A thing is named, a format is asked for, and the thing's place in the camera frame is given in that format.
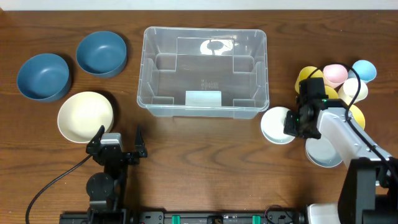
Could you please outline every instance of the wooden tabletop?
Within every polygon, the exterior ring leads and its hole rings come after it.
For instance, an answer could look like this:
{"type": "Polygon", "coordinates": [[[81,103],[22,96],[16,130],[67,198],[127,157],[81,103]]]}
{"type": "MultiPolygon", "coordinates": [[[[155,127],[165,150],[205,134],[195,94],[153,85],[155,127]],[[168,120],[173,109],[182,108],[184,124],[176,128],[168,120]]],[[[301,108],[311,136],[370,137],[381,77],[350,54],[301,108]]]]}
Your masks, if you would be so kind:
{"type": "MultiPolygon", "coordinates": [[[[23,223],[33,196],[85,156],[85,145],[58,131],[62,103],[82,91],[100,91],[113,103],[113,132],[133,150],[143,128],[149,157],[129,172],[131,207],[181,210],[301,208],[338,200],[346,175],[305,156],[304,140],[275,145],[264,139],[258,114],[251,120],[155,118],[137,105],[142,39],[149,26],[262,29],[267,34],[271,107],[295,108],[301,68],[331,62],[375,64],[377,78],[357,106],[365,131],[398,156],[398,17],[394,11],[90,11],[3,12],[0,15],[0,223],[23,223]],[[110,30],[128,44],[127,67],[110,79],[78,68],[84,36],[110,30]],[[53,103],[24,98],[16,86],[21,65],[41,53],[61,55],[73,74],[68,95],[53,103]]],[[[85,211],[87,180],[103,168],[89,160],[35,203],[31,223],[58,223],[65,210],[85,211]]]]}

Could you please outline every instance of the blue bowl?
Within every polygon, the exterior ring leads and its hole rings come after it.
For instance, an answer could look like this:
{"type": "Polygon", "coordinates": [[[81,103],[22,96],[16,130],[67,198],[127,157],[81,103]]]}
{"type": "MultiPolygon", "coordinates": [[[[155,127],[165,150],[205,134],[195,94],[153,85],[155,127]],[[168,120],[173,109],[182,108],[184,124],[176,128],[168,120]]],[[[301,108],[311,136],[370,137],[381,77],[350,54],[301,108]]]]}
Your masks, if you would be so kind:
{"type": "Polygon", "coordinates": [[[85,72],[96,77],[111,78],[121,73],[126,66],[126,43],[114,32],[95,32],[80,42],[76,59],[85,72]]]}
{"type": "Polygon", "coordinates": [[[65,96],[72,84],[67,63],[55,54],[29,59],[17,76],[19,91],[29,99],[53,102],[65,96]]]}

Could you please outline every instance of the green tape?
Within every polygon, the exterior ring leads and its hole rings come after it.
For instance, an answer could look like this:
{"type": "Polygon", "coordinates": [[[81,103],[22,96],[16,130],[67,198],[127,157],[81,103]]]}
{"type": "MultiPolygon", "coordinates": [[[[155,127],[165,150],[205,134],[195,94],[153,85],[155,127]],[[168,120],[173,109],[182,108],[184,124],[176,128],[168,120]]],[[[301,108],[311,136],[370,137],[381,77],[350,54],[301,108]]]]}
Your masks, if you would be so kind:
{"type": "Polygon", "coordinates": [[[172,216],[172,224],[180,224],[180,216],[179,215],[172,216]]]}
{"type": "Polygon", "coordinates": [[[261,217],[259,215],[253,215],[253,224],[261,224],[261,217]]]}

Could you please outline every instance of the white background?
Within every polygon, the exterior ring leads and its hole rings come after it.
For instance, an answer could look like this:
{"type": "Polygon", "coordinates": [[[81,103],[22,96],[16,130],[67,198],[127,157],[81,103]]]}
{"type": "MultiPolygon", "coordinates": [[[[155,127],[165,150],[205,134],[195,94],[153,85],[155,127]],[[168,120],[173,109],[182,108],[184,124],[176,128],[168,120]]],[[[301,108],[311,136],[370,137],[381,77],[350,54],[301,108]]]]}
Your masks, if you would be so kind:
{"type": "Polygon", "coordinates": [[[5,11],[398,9],[398,0],[0,0],[0,7],[5,11]]]}

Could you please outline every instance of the clear plastic bin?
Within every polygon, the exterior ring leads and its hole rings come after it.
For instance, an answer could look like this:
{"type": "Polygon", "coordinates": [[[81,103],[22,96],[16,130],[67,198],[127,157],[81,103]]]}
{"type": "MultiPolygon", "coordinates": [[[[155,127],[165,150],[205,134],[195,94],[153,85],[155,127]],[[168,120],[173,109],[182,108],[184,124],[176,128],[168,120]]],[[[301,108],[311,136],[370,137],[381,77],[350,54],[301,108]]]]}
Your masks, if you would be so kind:
{"type": "Polygon", "coordinates": [[[149,27],[138,105],[154,116],[251,119],[269,106],[262,30],[149,27]]]}

